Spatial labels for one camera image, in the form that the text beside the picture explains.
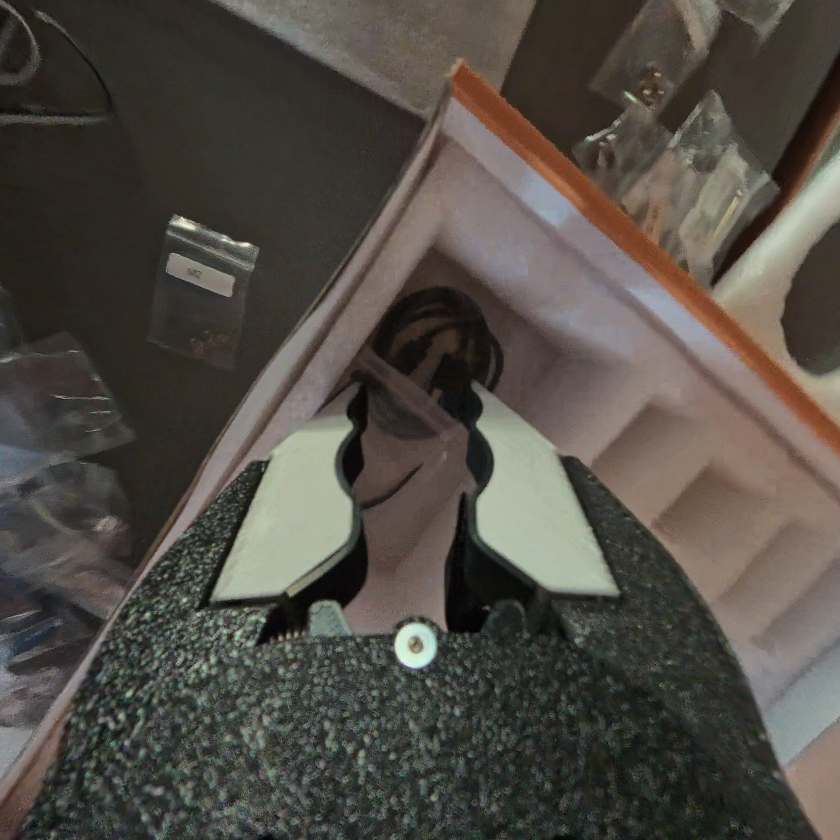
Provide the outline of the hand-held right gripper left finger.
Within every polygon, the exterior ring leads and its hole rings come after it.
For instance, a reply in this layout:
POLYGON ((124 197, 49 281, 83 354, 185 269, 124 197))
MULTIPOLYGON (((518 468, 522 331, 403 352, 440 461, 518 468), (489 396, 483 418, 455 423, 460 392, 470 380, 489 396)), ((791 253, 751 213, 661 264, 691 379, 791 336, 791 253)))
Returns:
POLYGON ((360 435, 353 411, 364 399, 363 388, 344 388, 275 447, 210 603, 298 595, 352 550, 361 519, 343 456, 360 435))

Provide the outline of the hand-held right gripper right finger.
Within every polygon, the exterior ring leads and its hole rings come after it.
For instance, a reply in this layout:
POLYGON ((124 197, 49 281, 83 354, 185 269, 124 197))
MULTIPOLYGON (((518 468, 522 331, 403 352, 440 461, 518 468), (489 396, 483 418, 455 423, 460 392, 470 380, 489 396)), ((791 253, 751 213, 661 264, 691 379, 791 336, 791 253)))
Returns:
POLYGON ((465 462, 474 481, 458 504, 446 559, 446 626, 481 632, 515 615, 540 632, 556 602, 621 597, 564 459, 548 438, 490 392, 462 392, 465 462))

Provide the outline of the black power adapter with cable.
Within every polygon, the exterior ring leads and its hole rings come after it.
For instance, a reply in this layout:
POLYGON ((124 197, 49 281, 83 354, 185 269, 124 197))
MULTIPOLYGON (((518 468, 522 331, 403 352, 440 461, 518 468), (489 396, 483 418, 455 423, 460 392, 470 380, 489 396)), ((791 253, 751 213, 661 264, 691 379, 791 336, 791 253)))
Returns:
POLYGON ((465 292, 429 287, 391 305, 348 377, 359 432, 343 466, 360 509, 419 495, 445 468, 456 483, 469 475, 480 409, 472 385, 494 392, 504 370, 501 342, 465 292))

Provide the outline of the cardboard box with foam insert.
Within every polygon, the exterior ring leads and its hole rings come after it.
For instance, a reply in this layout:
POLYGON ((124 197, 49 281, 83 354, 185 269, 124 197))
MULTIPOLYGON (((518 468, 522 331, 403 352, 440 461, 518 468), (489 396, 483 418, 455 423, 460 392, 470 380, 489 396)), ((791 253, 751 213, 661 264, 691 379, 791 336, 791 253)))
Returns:
MULTIPOLYGON (((250 279, 234 369, 148 341, 163 223, 74 290, 133 441, 133 576, 45 718, 2 741, 2 838, 818 838, 761 706, 838 618, 838 426, 466 66, 301 314, 250 279), (360 510, 295 596, 210 603, 272 451, 389 307, 472 297, 493 393, 556 445, 621 590, 446 626, 452 468, 360 510)), ((489 392, 472 385, 473 392, 489 392)))

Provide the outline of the small labelled zip bag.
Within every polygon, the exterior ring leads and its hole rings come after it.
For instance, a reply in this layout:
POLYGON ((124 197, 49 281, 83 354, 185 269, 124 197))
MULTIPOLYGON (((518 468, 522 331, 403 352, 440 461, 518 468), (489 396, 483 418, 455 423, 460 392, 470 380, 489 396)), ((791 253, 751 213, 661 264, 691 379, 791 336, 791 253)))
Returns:
POLYGON ((170 217, 156 271, 148 341, 234 369, 259 247, 183 215, 170 217))

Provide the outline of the pile of clear plastic bags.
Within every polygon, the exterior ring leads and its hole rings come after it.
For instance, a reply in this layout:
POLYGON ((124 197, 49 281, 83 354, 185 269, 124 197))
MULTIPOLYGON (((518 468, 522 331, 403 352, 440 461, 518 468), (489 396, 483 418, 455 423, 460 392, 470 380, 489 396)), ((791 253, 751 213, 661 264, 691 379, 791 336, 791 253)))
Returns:
POLYGON ((594 184, 692 279, 711 288, 733 241, 780 188, 748 147, 717 90, 678 127, 660 117, 708 58, 725 14, 762 45, 792 2, 647 1, 591 82, 621 109, 573 147, 594 184))
POLYGON ((1 721, 31 734, 133 573, 127 504, 90 457, 133 441, 71 336, 2 355, 1 721))

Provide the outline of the white foam piece with hole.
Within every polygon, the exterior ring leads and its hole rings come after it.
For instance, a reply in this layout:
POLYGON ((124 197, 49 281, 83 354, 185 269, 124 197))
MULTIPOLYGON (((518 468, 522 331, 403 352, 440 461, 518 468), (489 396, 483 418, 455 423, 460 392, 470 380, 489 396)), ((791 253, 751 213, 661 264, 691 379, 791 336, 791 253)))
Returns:
POLYGON ((803 382, 813 374, 788 350, 782 317, 793 279, 838 223, 839 159, 835 155, 762 231, 712 289, 713 299, 783 369, 803 382))

